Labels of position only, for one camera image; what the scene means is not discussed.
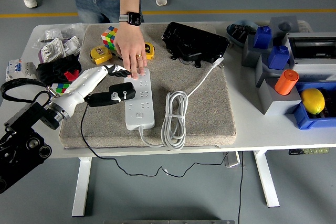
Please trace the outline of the person's left hand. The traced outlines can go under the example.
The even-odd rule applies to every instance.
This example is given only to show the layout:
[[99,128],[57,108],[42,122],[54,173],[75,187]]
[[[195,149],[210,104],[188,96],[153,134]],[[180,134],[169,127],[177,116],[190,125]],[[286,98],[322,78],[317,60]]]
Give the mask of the person's left hand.
[[123,60],[123,66],[131,72],[130,77],[138,79],[147,66],[145,42],[139,26],[120,22],[114,45]]

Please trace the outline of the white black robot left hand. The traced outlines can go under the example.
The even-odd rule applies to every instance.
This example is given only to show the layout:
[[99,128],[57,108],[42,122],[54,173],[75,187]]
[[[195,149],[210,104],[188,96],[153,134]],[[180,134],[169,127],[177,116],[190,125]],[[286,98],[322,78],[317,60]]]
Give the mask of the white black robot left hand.
[[50,105],[57,111],[72,117],[78,104],[106,77],[106,75],[127,77],[131,74],[120,65],[103,65],[85,70],[60,97],[53,98]]

